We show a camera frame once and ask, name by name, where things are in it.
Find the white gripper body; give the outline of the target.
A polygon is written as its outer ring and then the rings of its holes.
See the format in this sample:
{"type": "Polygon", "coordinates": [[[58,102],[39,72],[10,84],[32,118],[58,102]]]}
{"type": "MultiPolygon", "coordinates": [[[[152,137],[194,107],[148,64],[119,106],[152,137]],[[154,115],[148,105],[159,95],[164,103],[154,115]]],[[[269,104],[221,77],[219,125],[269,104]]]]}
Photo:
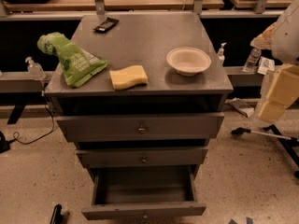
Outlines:
{"type": "Polygon", "coordinates": [[[274,23],[268,26],[261,34],[251,40],[250,45],[256,49],[270,50],[274,27],[274,23]]]}

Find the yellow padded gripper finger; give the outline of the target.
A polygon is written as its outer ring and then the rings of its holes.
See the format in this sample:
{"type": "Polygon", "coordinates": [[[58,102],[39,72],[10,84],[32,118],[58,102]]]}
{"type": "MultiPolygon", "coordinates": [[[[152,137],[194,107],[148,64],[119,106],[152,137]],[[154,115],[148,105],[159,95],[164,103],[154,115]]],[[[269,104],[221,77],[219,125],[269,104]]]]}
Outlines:
{"type": "Polygon", "coordinates": [[[285,105],[263,101],[258,106],[257,119],[267,123],[275,123],[282,117],[285,111],[285,105]]]}
{"type": "Polygon", "coordinates": [[[291,106],[299,98],[299,66],[284,64],[279,68],[266,98],[275,104],[291,106]]]}

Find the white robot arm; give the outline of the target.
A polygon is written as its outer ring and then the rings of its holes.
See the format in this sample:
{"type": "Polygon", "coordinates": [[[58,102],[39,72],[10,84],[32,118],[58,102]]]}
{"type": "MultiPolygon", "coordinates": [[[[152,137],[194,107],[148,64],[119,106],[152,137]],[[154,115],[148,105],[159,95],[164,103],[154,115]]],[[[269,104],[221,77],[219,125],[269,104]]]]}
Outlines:
{"type": "Polygon", "coordinates": [[[272,124],[299,98],[299,0],[293,0],[278,20],[250,44],[269,49],[275,59],[283,62],[273,74],[256,115],[260,122],[272,124]]]}

